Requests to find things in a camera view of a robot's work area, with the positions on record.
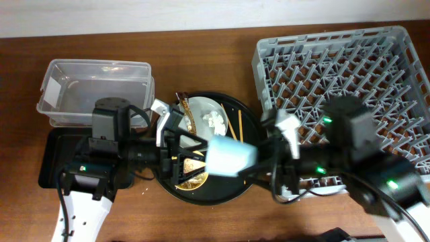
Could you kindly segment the light blue cup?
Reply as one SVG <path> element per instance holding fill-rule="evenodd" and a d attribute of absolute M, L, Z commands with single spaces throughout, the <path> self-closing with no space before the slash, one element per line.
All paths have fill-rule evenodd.
<path fill-rule="evenodd" d="M 213 136 L 208 143 L 205 172 L 222 177 L 238 177 L 257 162 L 257 147 L 227 136 Z"/>

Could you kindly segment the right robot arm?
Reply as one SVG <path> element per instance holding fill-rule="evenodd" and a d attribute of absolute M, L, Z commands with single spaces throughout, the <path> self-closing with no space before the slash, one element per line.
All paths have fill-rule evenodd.
<path fill-rule="evenodd" d="M 273 200 L 292 204 L 305 176 L 339 176 L 349 196 L 370 215 L 389 241 L 429 240 L 429 189 L 405 157 L 383 151 L 371 110 L 354 96 L 334 97 L 323 108 L 327 143 L 296 141 L 299 124 L 285 110 L 263 113 L 269 133 L 260 160 L 271 178 Z"/>

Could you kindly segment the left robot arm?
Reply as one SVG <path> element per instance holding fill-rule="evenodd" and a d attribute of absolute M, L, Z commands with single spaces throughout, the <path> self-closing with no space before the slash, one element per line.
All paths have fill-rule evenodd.
<path fill-rule="evenodd" d="M 84 136 L 71 159 L 54 172 L 60 208 L 53 241 L 95 241 L 117 191 L 145 169 L 175 185 L 204 172 L 183 170 L 186 159 L 205 160 L 197 151 L 208 143 L 179 127 L 179 108 L 156 99 L 151 110 L 161 124 L 155 138 L 144 138 L 131 129 L 130 120 L 139 115 L 149 122 L 145 110 L 120 97 L 96 101 L 91 135 Z"/>

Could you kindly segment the grey dishwasher rack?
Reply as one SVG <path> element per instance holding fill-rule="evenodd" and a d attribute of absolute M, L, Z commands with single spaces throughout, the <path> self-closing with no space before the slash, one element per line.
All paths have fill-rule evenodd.
<path fill-rule="evenodd" d="M 325 143 L 324 103 L 353 95 L 372 111 L 383 150 L 429 181 L 429 79 L 403 27 L 265 38 L 251 65 L 262 108 L 296 115 L 302 144 Z"/>

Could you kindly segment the crumpled white napkin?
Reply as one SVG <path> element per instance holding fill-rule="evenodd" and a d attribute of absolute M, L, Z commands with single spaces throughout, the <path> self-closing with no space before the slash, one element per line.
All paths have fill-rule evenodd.
<path fill-rule="evenodd" d="M 217 111 L 211 111 L 202 117 L 204 130 L 211 135 L 224 136 L 226 134 L 226 123 L 224 117 Z"/>

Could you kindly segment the wooden chopstick left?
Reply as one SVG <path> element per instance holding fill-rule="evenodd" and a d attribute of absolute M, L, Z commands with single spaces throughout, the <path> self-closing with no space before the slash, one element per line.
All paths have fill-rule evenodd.
<path fill-rule="evenodd" d="M 223 105 L 223 104 L 221 104 L 221 106 L 222 106 L 222 109 L 226 112 L 226 109 L 225 109 L 224 105 Z M 233 129 L 233 127 L 232 127 L 232 124 L 231 124 L 230 119 L 229 119 L 229 117 L 228 117 L 228 116 L 227 116 L 227 122 L 228 122 L 228 128 L 229 128 L 229 130 L 230 130 L 230 133 L 231 133 L 231 135 L 232 135 L 232 138 L 233 138 L 234 140 L 237 140 L 237 136 L 236 136 L 236 134 L 235 134 L 235 132 L 234 132 L 234 129 Z"/>

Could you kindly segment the wooden chopstick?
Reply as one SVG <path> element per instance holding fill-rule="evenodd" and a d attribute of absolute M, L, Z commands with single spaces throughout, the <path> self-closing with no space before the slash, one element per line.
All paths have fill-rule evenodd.
<path fill-rule="evenodd" d="M 239 138 L 240 142 L 243 143 L 243 121 L 242 121 L 242 112 L 238 110 L 238 120 L 239 120 Z"/>
<path fill-rule="evenodd" d="M 226 109 L 225 109 L 224 105 L 223 105 L 223 104 L 221 104 L 221 106 L 222 106 L 222 109 L 226 112 Z M 236 136 L 236 134 L 235 134 L 235 132 L 234 132 L 234 129 L 233 129 L 233 127 L 232 127 L 232 124 L 231 124 L 230 119 L 229 119 L 229 117 L 228 117 L 228 116 L 227 116 L 227 122 L 228 122 L 228 128 L 229 128 L 229 130 L 230 130 L 230 133 L 231 133 L 231 135 L 232 135 L 232 138 L 233 138 L 234 140 L 237 140 L 237 136 Z"/>

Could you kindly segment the grey round plate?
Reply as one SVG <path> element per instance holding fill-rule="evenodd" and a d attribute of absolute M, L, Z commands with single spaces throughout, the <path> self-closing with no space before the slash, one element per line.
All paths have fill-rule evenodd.
<path fill-rule="evenodd" d="M 226 115 L 226 112 L 222 109 L 222 106 L 218 102 L 215 102 L 213 99 L 210 99 L 208 97 L 202 97 L 202 96 L 197 96 L 197 97 L 188 96 L 188 98 L 189 98 L 189 106 L 193 114 L 194 121 L 196 123 L 196 128 L 197 128 L 197 134 L 195 134 L 196 136 L 204 138 L 207 141 L 211 140 L 213 136 L 219 136 L 219 135 L 211 135 L 204 130 L 204 123 L 203 123 L 202 117 L 204 114 L 207 114 L 211 111 L 217 111 L 220 114 L 222 114 L 222 116 L 224 117 L 224 121 L 226 123 L 226 132 L 227 132 L 227 126 L 228 126 L 227 115 Z M 180 106 L 180 104 L 179 104 L 179 109 L 184 113 L 184 109 Z M 179 123 L 179 127 L 187 131 L 184 117 Z"/>

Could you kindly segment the round black serving tray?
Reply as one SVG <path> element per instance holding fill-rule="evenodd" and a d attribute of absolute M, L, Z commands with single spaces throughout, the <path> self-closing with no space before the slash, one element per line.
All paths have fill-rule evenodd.
<path fill-rule="evenodd" d="M 219 104 L 223 104 L 226 109 L 226 114 L 229 118 L 233 118 L 232 127 L 235 134 L 239 135 L 239 120 L 238 110 L 242 112 L 243 121 L 243 140 L 250 145 L 258 145 L 267 137 L 265 131 L 261 127 L 258 117 L 240 100 L 224 93 L 201 91 L 191 93 L 191 97 L 208 97 Z M 195 190 L 180 190 L 176 188 L 170 181 L 158 180 L 160 185 L 169 192 L 172 196 L 201 206 L 214 206 L 228 202 L 240 196 L 247 191 L 251 185 L 245 183 L 239 177 L 220 177 L 209 175 L 207 180 Z"/>

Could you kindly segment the wooden chopstick right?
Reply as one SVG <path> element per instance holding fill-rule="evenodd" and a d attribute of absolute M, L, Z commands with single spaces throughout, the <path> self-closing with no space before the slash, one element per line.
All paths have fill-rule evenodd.
<path fill-rule="evenodd" d="M 239 120 L 239 138 L 240 142 L 243 143 L 243 121 L 242 121 L 242 112 L 238 110 L 238 120 Z"/>

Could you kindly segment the brown snack wrapper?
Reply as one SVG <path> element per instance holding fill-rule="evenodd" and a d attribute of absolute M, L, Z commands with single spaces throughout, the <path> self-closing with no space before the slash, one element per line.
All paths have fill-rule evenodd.
<path fill-rule="evenodd" d="M 187 131 L 191 134 L 197 134 L 196 123 L 189 106 L 188 94 L 186 92 L 177 92 L 176 96 L 179 100 L 180 106 L 184 109 L 184 118 Z"/>

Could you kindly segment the black rectangular tray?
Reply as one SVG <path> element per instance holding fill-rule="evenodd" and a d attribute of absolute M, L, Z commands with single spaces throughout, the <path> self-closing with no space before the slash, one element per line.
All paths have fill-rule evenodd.
<path fill-rule="evenodd" d="M 55 188 L 56 172 L 64 164 L 70 163 L 80 151 L 79 143 L 86 137 L 115 140 L 115 130 L 95 131 L 92 128 L 60 127 L 54 128 L 48 134 L 43 162 L 38 183 L 41 188 Z"/>

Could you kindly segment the clear plastic bin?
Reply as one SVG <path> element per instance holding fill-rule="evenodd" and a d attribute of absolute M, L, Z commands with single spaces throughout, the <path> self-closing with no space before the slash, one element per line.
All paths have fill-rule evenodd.
<path fill-rule="evenodd" d="M 127 99 L 142 110 L 155 98 L 155 80 L 145 62 L 94 59 L 54 59 L 50 62 L 36 110 L 53 127 L 90 126 L 97 100 Z"/>

